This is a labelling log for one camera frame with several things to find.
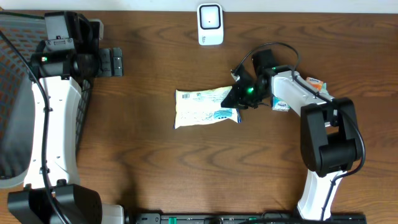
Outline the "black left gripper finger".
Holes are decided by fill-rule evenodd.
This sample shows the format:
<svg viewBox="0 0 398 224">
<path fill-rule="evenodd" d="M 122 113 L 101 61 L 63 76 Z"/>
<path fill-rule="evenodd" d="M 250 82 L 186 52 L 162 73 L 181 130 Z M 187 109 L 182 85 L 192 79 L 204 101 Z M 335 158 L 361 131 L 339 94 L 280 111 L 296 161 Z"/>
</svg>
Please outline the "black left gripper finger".
<svg viewBox="0 0 398 224">
<path fill-rule="evenodd" d="M 113 75 L 115 77 L 122 77 L 124 74 L 123 68 L 123 52 L 121 48 L 112 48 L 113 50 Z"/>
<path fill-rule="evenodd" d="M 98 71 L 98 76 L 110 77 L 112 75 L 110 49 L 99 49 L 99 56 L 101 59 L 101 68 Z"/>
</svg>

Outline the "teal tissue pack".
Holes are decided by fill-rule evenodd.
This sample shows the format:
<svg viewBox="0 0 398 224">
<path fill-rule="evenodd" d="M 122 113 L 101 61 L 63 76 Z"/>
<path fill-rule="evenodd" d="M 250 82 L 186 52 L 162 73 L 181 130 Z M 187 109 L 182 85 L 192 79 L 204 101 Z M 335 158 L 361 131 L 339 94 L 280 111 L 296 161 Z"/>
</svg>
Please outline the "teal tissue pack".
<svg viewBox="0 0 398 224">
<path fill-rule="evenodd" d="M 288 112 L 289 109 L 290 109 L 290 106 L 286 102 L 282 101 L 281 99 L 279 99 L 276 96 L 274 96 L 272 98 L 272 110 L 273 111 Z"/>
</svg>

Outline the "cream snack bag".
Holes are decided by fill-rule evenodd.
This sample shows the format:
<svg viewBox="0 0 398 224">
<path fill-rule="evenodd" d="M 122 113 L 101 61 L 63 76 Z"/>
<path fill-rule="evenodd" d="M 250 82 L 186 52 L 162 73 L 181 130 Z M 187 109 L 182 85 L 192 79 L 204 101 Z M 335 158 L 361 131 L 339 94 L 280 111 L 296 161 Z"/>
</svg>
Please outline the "cream snack bag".
<svg viewBox="0 0 398 224">
<path fill-rule="evenodd" d="M 232 86 L 202 91 L 176 90 L 174 128 L 214 124 L 227 119 L 240 123 L 238 109 L 221 107 L 231 89 Z"/>
</svg>

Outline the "orange tissue pack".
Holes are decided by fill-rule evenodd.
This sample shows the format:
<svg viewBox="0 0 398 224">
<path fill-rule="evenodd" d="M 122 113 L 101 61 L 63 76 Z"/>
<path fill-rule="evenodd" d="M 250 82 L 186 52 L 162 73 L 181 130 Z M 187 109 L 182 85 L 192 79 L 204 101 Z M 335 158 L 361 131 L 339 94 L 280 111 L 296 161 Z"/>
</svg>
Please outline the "orange tissue pack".
<svg viewBox="0 0 398 224">
<path fill-rule="evenodd" d="M 312 77 L 307 77 L 306 82 L 309 83 L 312 87 L 314 87 L 315 89 L 317 89 L 319 91 L 321 91 L 324 86 L 323 81 L 318 80 L 316 78 L 312 78 Z"/>
</svg>

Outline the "mint green wipes pack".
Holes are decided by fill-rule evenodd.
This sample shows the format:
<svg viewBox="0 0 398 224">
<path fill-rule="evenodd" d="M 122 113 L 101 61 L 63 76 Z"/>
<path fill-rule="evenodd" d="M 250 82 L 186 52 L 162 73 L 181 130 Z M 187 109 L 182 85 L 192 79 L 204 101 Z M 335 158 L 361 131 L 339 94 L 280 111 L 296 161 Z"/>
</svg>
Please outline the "mint green wipes pack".
<svg viewBox="0 0 398 224">
<path fill-rule="evenodd" d="M 327 91 L 327 83 L 323 83 L 320 91 L 324 94 L 327 94 L 327 95 L 329 94 L 329 92 Z"/>
</svg>

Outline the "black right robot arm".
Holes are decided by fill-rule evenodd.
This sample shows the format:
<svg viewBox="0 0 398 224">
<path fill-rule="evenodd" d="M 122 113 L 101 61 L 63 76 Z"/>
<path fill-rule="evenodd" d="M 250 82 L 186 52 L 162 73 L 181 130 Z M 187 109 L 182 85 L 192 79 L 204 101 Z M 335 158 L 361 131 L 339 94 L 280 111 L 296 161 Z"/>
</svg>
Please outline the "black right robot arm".
<svg viewBox="0 0 398 224">
<path fill-rule="evenodd" d="M 334 98 L 306 82 L 296 65 L 280 65 L 272 50 L 251 51 L 255 77 L 242 63 L 231 71 L 235 80 L 221 102 L 224 108 L 257 108 L 265 98 L 279 98 L 300 117 L 300 153 L 307 179 L 296 206 L 300 219 L 327 222 L 336 190 L 343 178 L 364 165 L 366 148 L 354 103 Z"/>
</svg>

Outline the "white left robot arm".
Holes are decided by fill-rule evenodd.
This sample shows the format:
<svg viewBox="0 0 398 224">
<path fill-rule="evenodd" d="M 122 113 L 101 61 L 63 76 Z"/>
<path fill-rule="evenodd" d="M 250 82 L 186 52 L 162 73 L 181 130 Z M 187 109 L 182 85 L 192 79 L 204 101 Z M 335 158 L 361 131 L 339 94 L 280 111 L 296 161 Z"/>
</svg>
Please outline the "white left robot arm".
<svg viewBox="0 0 398 224">
<path fill-rule="evenodd" d="M 76 149 L 87 105 L 84 82 L 124 74 L 119 47 L 102 49 L 103 23 L 73 11 L 42 16 L 47 38 L 24 59 L 34 95 L 32 154 L 23 189 L 7 198 L 9 212 L 21 223 L 129 223 L 122 205 L 101 201 L 82 187 Z"/>
</svg>

